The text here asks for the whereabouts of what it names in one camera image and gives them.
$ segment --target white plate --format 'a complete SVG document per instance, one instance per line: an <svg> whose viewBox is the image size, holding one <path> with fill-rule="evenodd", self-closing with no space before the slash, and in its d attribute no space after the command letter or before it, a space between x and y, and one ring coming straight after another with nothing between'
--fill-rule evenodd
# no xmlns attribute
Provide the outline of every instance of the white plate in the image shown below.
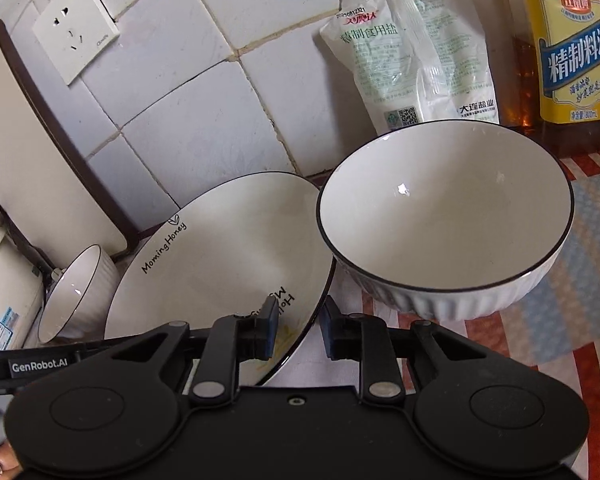
<svg viewBox="0 0 600 480"><path fill-rule="evenodd" d="M322 188L326 243L373 297L437 319L488 316L535 287L573 220L544 148L502 126L448 120L372 140Z"/></svg>
<svg viewBox="0 0 600 480"><path fill-rule="evenodd" d="M273 359L240 365L240 384L266 380L309 329L333 275L315 221L317 198L309 181L275 172L237 178L198 197L131 263L105 338L172 320L211 327L219 317L258 310L276 294L283 312Z"/></svg>

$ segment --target small white bowl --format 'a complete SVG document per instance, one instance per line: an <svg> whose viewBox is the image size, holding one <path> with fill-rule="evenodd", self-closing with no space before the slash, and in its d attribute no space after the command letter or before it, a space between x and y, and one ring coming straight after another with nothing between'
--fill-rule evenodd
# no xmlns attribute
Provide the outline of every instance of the small white bowl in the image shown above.
<svg viewBox="0 0 600 480"><path fill-rule="evenodd" d="M82 339L104 333L111 300L120 274L99 246L86 248L56 284L40 319L38 338L48 343L56 336Z"/></svg>
<svg viewBox="0 0 600 480"><path fill-rule="evenodd" d="M557 159L480 121L418 124L372 140L328 179L318 227L373 297L402 312L473 319L522 298L571 228Z"/></svg>

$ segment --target metal screw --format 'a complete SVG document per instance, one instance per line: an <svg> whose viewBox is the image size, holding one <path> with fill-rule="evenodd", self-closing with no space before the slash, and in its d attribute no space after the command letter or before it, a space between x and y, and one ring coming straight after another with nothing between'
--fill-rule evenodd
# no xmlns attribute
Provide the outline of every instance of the metal screw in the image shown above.
<svg viewBox="0 0 600 480"><path fill-rule="evenodd" d="M193 394L202 399L213 399L224 394L224 386L215 381L202 381L193 387Z"/></svg>
<svg viewBox="0 0 600 480"><path fill-rule="evenodd" d="M391 397L398 395L400 391L400 386L389 381L379 381L369 386L369 393L374 397L381 397L381 399L391 399Z"/></svg>

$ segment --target yellow label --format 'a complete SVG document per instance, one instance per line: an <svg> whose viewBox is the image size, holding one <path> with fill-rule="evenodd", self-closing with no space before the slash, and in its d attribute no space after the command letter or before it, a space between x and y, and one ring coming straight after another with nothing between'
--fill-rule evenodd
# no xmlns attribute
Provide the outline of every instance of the yellow label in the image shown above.
<svg viewBox="0 0 600 480"><path fill-rule="evenodd" d="M600 0L526 0L536 42L540 114L600 119Z"/></svg>

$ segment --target electrical outlet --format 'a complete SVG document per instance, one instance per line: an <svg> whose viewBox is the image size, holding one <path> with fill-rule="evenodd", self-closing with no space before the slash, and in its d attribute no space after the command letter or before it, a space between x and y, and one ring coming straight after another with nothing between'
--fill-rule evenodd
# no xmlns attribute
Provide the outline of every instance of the electrical outlet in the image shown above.
<svg viewBox="0 0 600 480"><path fill-rule="evenodd" d="M51 0L33 33L67 85L120 35L100 0Z"/></svg>

